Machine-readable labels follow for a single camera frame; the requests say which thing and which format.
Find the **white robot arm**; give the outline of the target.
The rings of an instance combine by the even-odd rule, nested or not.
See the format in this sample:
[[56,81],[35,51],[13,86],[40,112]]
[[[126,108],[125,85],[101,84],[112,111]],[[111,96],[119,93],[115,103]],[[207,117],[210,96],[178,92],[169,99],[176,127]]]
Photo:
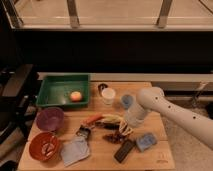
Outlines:
[[159,87],[140,89],[123,116],[124,128],[139,127],[151,112],[158,112],[213,150],[213,120],[169,102]]

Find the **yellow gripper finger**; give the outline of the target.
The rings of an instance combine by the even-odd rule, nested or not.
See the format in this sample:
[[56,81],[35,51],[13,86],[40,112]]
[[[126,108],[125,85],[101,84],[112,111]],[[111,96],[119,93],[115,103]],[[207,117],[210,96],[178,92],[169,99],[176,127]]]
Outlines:
[[126,129],[126,126],[127,126],[127,123],[124,120],[121,120],[119,124],[119,132],[124,132]]
[[123,135],[124,135],[124,136],[127,136],[127,135],[130,135],[132,132],[133,132],[133,129],[132,129],[131,127],[128,126],[128,127],[125,129],[125,131],[123,132]]

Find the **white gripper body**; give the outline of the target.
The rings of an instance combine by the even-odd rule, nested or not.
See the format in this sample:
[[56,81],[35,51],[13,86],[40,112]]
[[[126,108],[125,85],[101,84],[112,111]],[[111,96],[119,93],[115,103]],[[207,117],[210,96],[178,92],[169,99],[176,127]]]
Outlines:
[[130,127],[136,128],[142,124],[146,116],[147,111],[134,101],[124,114],[124,120]]

